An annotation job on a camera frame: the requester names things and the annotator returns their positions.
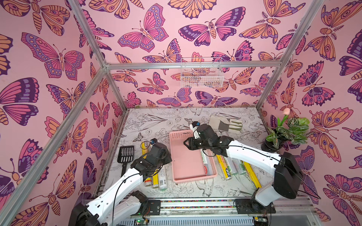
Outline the clear silver wrap roll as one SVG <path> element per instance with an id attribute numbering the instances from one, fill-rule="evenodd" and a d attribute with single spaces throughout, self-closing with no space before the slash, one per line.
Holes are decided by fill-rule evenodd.
<path id="1" fill-rule="evenodd" d="M 201 152 L 201 157 L 202 157 L 202 161 L 203 161 L 203 165 L 204 165 L 205 174 L 207 176 L 214 175 L 214 170 L 211 165 L 210 157 L 206 154 L 205 150 L 202 149 L 200 152 Z"/>

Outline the white green wrap roll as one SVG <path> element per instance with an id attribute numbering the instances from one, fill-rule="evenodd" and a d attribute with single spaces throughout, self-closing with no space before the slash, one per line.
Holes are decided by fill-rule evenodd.
<path id="1" fill-rule="evenodd" d="M 167 190 L 167 175 L 165 168 L 162 168 L 158 173 L 158 183 L 159 183 L 159 189 L 161 191 Z"/>

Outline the pink plastic basket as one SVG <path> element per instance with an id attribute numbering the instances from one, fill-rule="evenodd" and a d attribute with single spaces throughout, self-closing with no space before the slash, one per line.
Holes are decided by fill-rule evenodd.
<path id="1" fill-rule="evenodd" d="M 192 136 L 191 130 L 173 131 L 169 134 L 170 152 L 172 157 L 172 176 L 175 183 L 192 182 L 213 179 L 218 173 L 211 153 L 205 151 L 210 157 L 214 175 L 205 174 L 200 150 L 189 150 L 183 142 Z"/>

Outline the clear green wrap roll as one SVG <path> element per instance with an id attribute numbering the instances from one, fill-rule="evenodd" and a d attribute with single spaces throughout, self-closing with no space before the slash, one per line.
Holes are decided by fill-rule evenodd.
<path id="1" fill-rule="evenodd" d="M 229 169 L 231 170 L 232 175 L 246 175 L 247 171 L 245 169 L 244 164 L 241 160 L 231 158 L 230 156 L 227 157 L 227 163 L 229 165 Z"/>

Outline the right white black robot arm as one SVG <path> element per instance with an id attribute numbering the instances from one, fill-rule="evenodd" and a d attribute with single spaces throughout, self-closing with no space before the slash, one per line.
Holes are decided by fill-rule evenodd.
<path id="1" fill-rule="evenodd" d="M 211 126 L 198 121 L 194 121 L 189 127 L 192 136 L 184 141 L 189 150 L 210 150 L 215 155 L 249 163 L 273 176 L 273 181 L 253 193 L 251 202 L 268 206 L 280 198 L 296 199 L 303 173 L 292 154 L 266 152 L 231 137 L 218 136 Z"/>

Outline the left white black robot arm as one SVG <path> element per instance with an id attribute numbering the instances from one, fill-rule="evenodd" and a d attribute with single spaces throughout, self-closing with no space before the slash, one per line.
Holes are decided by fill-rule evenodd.
<path id="1" fill-rule="evenodd" d="M 69 219 L 70 226 L 112 226 L 118 223 L 116 206 L 147 178 L 157 174 L 172 162 L 166 145 L 151 141 L 151 150 L 135 159 L 125 174 L 108 190 L 88 204 L 77 204 Z"/>

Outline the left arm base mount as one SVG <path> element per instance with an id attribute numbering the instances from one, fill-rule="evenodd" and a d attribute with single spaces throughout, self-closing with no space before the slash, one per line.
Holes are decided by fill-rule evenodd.
<path id="1" fill-rule="evenodd" d="M 143 202 L 140 206 L 140 209 L 134 216 L 158 216 L 161 211 L 161 201 L 160 200 L 148 200 Z"/>

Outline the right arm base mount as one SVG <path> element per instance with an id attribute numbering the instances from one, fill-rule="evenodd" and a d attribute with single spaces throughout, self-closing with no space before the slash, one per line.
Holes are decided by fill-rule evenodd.
<path id="1" fill-rule="evenodd" d="M 254 199 L 239 198 L 235 199 L 233 206 L 238 214 L 274 214 L 276 210 L 273 205 L 263 206 Z"/>

